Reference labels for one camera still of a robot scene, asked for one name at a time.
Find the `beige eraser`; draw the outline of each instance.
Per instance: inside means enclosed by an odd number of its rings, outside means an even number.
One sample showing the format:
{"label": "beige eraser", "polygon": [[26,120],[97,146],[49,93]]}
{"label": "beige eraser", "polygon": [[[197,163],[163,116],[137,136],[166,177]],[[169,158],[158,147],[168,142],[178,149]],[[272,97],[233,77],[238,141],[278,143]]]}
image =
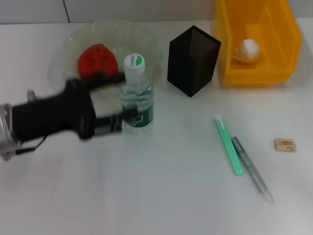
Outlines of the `beige eraser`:
{"label": "beige eraser", "polygon": [[274,143],[276,151],[292,152],[295,150],[294,141],[291,139],[276,138]]}

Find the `yellow container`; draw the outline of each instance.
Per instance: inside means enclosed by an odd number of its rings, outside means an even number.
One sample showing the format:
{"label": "yellow container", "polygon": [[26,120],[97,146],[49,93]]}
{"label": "yellow container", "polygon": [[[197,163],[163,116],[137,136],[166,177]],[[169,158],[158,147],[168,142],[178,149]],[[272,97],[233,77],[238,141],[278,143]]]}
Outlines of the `yellow container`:
{"label": "yellow container", "polygon": [[[296,70],[302,36],[287,0],[217,0],[214,33],[222,42],[219,61],[226,84],[280,83]],[[261,52],[251,64],[232,58],[248,38]]]}

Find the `black mesh pen holder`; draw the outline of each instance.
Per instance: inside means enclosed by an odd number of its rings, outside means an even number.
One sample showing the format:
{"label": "black mesh pen holder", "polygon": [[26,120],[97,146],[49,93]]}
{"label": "black mesh pen holder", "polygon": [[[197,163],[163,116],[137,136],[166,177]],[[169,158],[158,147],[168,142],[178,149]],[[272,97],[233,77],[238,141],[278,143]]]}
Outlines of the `black mesh pen holder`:
{"label": "black mesh pen holder", "polygon": [[192,97],[212,80],[221,44],[192,26],[170,42],[167,80]]}

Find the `bottle cap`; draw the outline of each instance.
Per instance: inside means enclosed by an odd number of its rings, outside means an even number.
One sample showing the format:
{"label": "bottle cap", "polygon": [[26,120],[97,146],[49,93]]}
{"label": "bottle cap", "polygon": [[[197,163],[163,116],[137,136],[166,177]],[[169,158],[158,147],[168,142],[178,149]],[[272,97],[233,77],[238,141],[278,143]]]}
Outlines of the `bottle cap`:
{"label": "bottle cap", "polygon": [[145,71],[145,59],[142,55],[133,53],[124,59],[124,72],[126,75],[126,80],[136,79],[139,75],[143,74]]}

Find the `plastic bottle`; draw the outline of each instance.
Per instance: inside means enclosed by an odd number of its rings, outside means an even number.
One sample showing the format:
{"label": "plastic bottle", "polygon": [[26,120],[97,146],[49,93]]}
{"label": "plastic bottle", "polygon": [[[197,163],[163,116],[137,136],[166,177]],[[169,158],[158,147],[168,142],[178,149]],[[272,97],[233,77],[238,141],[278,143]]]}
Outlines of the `plastic bottle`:
{"label": "plastic bottle", "polygon": [[121,90],[123,109],[137,107],[138,117],[123,123],[124,129],[130,133],[150,130],[153,126],[153,87],[147,78],[145,60],[139,54],[130,54],[124,60],[126,86]]}

